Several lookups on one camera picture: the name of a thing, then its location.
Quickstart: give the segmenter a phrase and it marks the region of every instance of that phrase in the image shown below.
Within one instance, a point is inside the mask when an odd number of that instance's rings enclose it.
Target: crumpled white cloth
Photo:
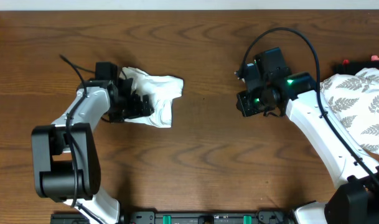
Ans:
[[[139,96],[149,95],[149,101],[154,112],[148,117],[125,119],[126,122],[141,123],[158,128],[171,128],[171,106],[174,98],[182,96],[184,81],[171,76],[152,76],[146,72],[131,67],[122,68],[120,78],[133,78],[131,91],[136,90]]]
[[[351,137],[364,150],[379,154],[379,70],[336,74],[321,83],[321,92]]]

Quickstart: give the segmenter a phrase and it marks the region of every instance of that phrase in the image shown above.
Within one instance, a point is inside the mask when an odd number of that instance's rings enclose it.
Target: wooden table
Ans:
[[[379,11],[0,12],[0,223],[48,223],[55,211],[73,211],[39,198],[33,180],[30,132],[58,118],[79,84],[58,54],[91,69],[111,61],[184,79],[173,128],[100,123],[94,133],[102,185],[123,208],[257,210],[330,199],[330,176],[292,122],[243,118],[235,108],[245,86],[233,72],[251,41],[279,26],[308,36],[323,78],[334,62],[379,55]],[[292,71],[315,74],[292,34],[270,34],[251,56],[277,46]]]

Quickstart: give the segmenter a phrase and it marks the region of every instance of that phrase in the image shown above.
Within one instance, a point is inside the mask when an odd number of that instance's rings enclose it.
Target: green strip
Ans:
[[[245,215],[243,217],[243,224],[251,224],[251,216]]]
[[[164,215],[163,216],[163,224],[171,224],[171,216]]]

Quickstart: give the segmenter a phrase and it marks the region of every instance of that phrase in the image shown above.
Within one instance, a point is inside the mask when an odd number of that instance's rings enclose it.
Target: patterned cloth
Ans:
[[[321,83],[321,92],[354,140],[379,154],[379,70],[364,68],[355,76],[336,74]]]

